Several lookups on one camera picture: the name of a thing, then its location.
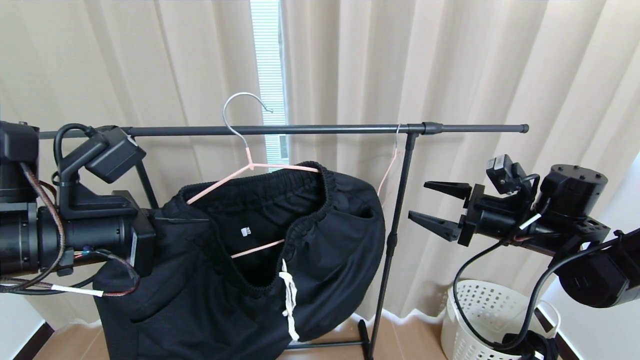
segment tile floor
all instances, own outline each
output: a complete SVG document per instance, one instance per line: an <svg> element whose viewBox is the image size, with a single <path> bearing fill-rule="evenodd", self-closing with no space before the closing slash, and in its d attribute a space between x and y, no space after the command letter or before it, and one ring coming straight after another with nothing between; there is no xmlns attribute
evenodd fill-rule
<svg viewBox="0 0 640 360"><path fill-rule="evenodd" d="M440 348L440 326L427 323L418 316L409 316L394 323L381 319L375 360L446 360ZM358 327L349 319L337 330L316 341L357 340ZM104 333L99 325L70 324L56 331L36 355L35 360L108 360ZM358 346L315 348L285 351L278 360L359 360Z"/></svg>

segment window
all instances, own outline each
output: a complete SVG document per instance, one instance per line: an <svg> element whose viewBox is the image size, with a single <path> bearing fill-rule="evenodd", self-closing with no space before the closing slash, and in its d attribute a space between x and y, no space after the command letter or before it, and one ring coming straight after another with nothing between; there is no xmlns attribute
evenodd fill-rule
<svg viewBox="0 0 640 360"><path fill-rule="evenodd" d="M260 97L273 113L262 111L264 125L286 125L284 84L280 57L280 9L278 0L251 0L253 39L258 63ZM265 135L267 163L288 164L286 135Z"/></svg>

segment laundry basket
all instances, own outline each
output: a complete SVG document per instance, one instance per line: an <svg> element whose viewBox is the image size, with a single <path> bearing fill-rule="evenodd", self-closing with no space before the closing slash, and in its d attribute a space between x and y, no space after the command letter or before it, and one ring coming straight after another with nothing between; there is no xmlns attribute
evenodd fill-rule
<svg viewBox="0 0 640 360"><path fill-rule="evenodd" d="M498 352L479 341L469 330L456 309L453 300L453 288L449 288L446 314L442 324L440 342L442 350L449 360L518 360L514 356ZM458 283L458 299L474 329L485 339L502 342L507 333L517 334L524 322L529 299L509 288L490 282L464 280ZM556 336L560 326L560 314L548 302L542 301L548 307L545 313L551 316L556 326L545 332L542 325L534 316L529 330L543 334L546 338Z"/></svg>

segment white wall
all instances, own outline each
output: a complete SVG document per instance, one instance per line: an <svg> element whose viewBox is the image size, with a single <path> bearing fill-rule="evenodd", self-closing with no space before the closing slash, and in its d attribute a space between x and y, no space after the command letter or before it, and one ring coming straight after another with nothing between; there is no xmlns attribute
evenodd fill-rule
<svg viewBox="0 0 640 360"><path fill-rule="evenodd" d="M640 227L640 154L599 220L626 233ZM561 332L584 359L638 359L640 300L594 309L573 301L557 279L543 299L556 306Z"/></svg>
<svg viewBox="0 0 640 360"><path fill-rule="evenodd" d="M0 359L13 359L43 323L22 295L0 294Z"/></svg>

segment curtain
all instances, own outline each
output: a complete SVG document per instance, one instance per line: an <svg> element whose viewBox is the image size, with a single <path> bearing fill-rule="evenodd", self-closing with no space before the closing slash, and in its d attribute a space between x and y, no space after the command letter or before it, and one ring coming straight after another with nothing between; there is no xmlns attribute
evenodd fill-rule
<svg viewBox="0 0 640 360"><path fill-rule="evenodd" d="M609 178L597 216L640 144L640 3L637 1L282 1L283 56L291 124L523 124L527 134L441 134L417 139L385 308L436 315L469 248L408 221L416 210L457 221L462 201L424 181L493 186L484 164L509 154L542 176L556 163ZM403 149L404 136L399 146ZM315 159L377 186L394 135L291 136L295 161ZM387 228L401 160L383 187ZM549 258L503 248L466 278L525 294ZM378 282L358 313L375 308Z"/></svg>
<svg viewBox="0 0 640 360"><path fill-rule="evenodd" d="M528 123L528 134L442 134L417 139L385 308L434 315L458 267L493 243L447 243L408 222L409 209L457 220L461 201L424 181L484 183L486 160L508 153L544 175L554 163L595 168L609 185L606 206L640 145L640 4L635 1L306 1L281 3L282 56L290 124ZM0 0L0 116L43 131L93 126L222 125L235 92L258 94L248 1ZM262 123L240 98L232 124ZM249 136L265 161L263 136ZM404 136L399 136L403 149ZM185 185L221 179L245 162L231 136L140 138L160 204ZM79 142L65 140L65 151ZM292 163L316 160L374 186L394 135L289 136ZM54 170L41 142L40 177ZM390 224L400 158L381 199ZM148 206L134 172L97 193L129 190ZM530 291L548 258L500 249L467 277ZM72 284L91 275L53 276ZM380 285L358 314L372 315ZM98 319L84 295L28 297L54 327Z"/></svg>

